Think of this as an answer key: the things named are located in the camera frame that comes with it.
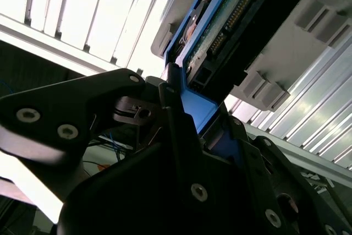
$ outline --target bolt head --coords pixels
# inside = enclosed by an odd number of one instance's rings
[[[131,79],[133,82],[136,82],[136,83],[139,82],[138,77],[136,77],[136,76],[134,76],[134,75],[130,75],[130,79]]]
[[[281,220],[280,220],[279,216],[275,213],[275,211],[273,211],[271,209],[267,209],[265,211],[265,216],[269,220],[271,225],[273,225],[275,228],[281,227]]]
[[[234,123],[236,125],[241,125],[242,124],[241,121],[239,119],[237,119],[237,118],[234,118],[233,121],[234,121]]]
[[[22,108],[16,113],[16,118],[24,123],[36,122],[40,117],[40,113],[33,108]]]
[[[268,141],[267,139],[264,139],[264,143],[265,143],[266,146],[271,146],[271,142]]]
[[[60,138],[72,140],[78,136],[78,130],[75,126],[70,124],[63,124],[57,129]]]
[[[325,225],[325,230],[328,235],[337,235],[336,231],[328,224]]]
[[[200,202],[204,202],[208,199],[208,192],[201,184],[192,184],[191,192],[195,199]]]

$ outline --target black cable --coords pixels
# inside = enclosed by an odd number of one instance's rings
[[[89,177],[91,177],[90,173],[88,173],[86,170],[84,170],[86,172],[86,174],[88,174]]]
[[[100,165],[99,163],[97,163],[97,162],[92,162],[92,161],[83,161],[83,162],[86,162],[86,163],[93,163],[94,165],[98,165],[98,166],[101,166],[101,167],[103,167],[103,168],[107,168],[106,166],[104,166],[104,165]]]

